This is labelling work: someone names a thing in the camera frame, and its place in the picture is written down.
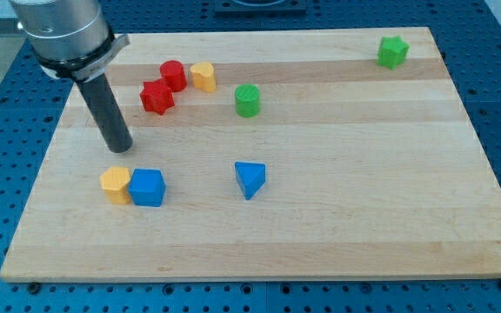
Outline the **grey pusher mounting flange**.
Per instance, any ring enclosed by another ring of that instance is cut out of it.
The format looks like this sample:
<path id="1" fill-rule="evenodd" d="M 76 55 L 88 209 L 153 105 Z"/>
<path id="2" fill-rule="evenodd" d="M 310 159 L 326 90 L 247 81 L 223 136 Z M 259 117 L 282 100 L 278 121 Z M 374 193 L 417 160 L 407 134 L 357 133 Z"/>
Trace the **grey pusher mounting flange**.
<path id="1" fill-rule="evenodd" d="M 130 44 L 127 34 L 110 34 L 104 42 L 89 54 L 71 60 L 50 60 L 34 52 L 43 71 L 53 79 L 71 79 L 75 82 L 89 82 L 102 75 L 119 52 Z"/>

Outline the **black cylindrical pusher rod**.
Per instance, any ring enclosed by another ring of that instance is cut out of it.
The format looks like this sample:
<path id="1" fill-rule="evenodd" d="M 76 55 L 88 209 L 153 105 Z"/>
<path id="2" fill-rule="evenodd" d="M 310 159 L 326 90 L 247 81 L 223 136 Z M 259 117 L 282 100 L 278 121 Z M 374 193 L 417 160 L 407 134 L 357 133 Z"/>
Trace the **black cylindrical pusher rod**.
<path id="1" fill-rule="evenodd" d="M 123 153 L 133 144 L 130 131 L 105 74 L 77 87 L 111 152 Z"/>

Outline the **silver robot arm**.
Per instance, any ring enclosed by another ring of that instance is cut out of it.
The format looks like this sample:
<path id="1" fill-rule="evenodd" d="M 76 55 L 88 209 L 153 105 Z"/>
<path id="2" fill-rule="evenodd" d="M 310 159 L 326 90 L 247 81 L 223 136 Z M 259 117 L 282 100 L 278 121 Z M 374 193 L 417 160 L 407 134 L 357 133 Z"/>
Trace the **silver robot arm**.
<path id="1" fill-rule="evenodd" d="M 97 0 L 10 0 L 10 5 L 43 71 L 73 81 L 108 149 L 128 150 L 132 137 L 105 71 L 130 39 L 114 33 Z"/>

